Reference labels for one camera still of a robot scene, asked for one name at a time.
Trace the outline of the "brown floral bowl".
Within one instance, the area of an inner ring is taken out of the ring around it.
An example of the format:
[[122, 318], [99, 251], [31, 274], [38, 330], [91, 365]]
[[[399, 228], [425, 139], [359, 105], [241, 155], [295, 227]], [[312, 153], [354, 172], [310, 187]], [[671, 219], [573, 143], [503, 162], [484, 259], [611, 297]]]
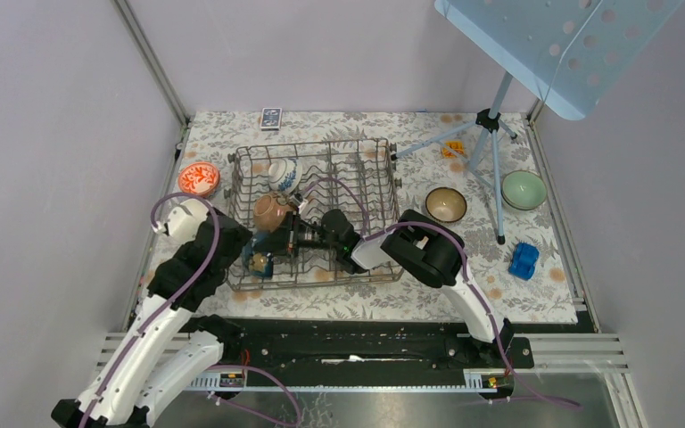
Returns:
[[282, 224], [286, 213], [297, 209], [289, 195], [280, 192], [265, 193], [253, 205], [253, 223], [258, 231], [273, 232]]

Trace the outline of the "grey wire dish rack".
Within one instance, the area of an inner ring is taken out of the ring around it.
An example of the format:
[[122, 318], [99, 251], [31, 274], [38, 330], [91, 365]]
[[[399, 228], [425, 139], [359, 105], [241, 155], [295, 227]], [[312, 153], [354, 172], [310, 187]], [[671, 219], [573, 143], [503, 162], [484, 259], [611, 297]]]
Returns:
[[[341, 210], [361, 236], [384, 229], [400, 217], [398, 180], [393, 176], [391, 145], [385, 138], [239, 147], [227, 157], [233, 168], [225, 191], [228, 215], [253, 229], [253, 208], [267, 194], [269, 167], [276, 161], [297, 161], [301, 168], [296, 192], [309, 198], [304, 220], [319, 224], [331, 209]], [[325, 287], [357, 282], [393, 282], [401, 268], [386, 262], [359, 275], [343, 271], [330, 249], [301, 249], [274, 259], [273, 274], [260, 278], [246, 262], [235, 262], [227, 282], [239, 292]]]

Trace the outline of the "dark blue bowl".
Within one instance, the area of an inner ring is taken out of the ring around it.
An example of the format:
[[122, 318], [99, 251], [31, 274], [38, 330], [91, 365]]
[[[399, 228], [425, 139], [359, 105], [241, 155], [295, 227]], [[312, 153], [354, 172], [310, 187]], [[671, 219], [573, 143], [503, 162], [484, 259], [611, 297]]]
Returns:
[[251, 276], [268, 279], [274, 275], [273, 254], [257, 250], [257, 245], [262, 243], [268, 236], [269, 232], [259, 231], [243, 247], [243, 268]]

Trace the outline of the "red white bowl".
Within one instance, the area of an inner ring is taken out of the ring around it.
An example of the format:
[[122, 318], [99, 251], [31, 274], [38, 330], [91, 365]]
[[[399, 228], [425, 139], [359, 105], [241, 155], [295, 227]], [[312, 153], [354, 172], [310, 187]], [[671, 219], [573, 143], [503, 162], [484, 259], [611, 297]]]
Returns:
[[190, 164], [178, 174], [177, 186], [181, 192], [207, 198], [211, 196], [220, 183], [219, 169], [206, 161]]

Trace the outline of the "black patterned bowl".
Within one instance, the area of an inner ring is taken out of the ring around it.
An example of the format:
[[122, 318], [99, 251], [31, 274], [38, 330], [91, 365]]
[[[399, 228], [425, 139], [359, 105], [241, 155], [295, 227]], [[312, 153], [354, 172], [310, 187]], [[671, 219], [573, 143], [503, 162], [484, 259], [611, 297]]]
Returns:
[[426, 213], [442, 223], [460, 221], [467, 213], [466, 198], [456, 189], [437, 187], [425, 197]]

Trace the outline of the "pale green bowl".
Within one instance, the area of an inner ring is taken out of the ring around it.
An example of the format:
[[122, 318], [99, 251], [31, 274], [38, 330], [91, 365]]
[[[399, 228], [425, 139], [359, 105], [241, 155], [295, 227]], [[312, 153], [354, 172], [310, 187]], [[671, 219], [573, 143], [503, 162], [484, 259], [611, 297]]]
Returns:
[[504, 202], [516, 210], [536, 210], [547, 200], [548, 188], [539, 175], [516, 170], [502, 178], [501, 195]]

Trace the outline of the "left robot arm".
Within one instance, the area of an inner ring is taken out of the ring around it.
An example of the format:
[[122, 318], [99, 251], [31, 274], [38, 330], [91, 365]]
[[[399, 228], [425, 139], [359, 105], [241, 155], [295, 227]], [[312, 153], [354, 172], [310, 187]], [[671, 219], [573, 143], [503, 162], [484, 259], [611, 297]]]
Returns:
[[252, 232], [219, 210], [170, 212], [165, 235], [181, 244], [154, 273], [139, 313], [102, 371], [51, 417], [61, 427], [152, 427], [208, 367], [241, 356], [241, 329], [219, 316], [195, 318], [226, 279]]

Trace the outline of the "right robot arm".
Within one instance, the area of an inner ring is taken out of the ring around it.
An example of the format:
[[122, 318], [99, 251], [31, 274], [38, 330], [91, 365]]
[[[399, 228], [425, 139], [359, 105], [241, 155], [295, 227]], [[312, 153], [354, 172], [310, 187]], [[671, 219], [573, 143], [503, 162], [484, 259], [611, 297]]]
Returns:
[[271, 257], [295, 257], [301, 249], [330, 251], [336, 265], [351, 275], [397, 264], [449, 300], [477, 341], [475, 353], [481, 363], [497, 367], [511, 355], [514, 327], [475, 284], [462, 238], [415, 210], [404, 211], [397, 222], [369, 236], [339, 209], [328, 211], [318, 223], [290, 212], [252, 248]]

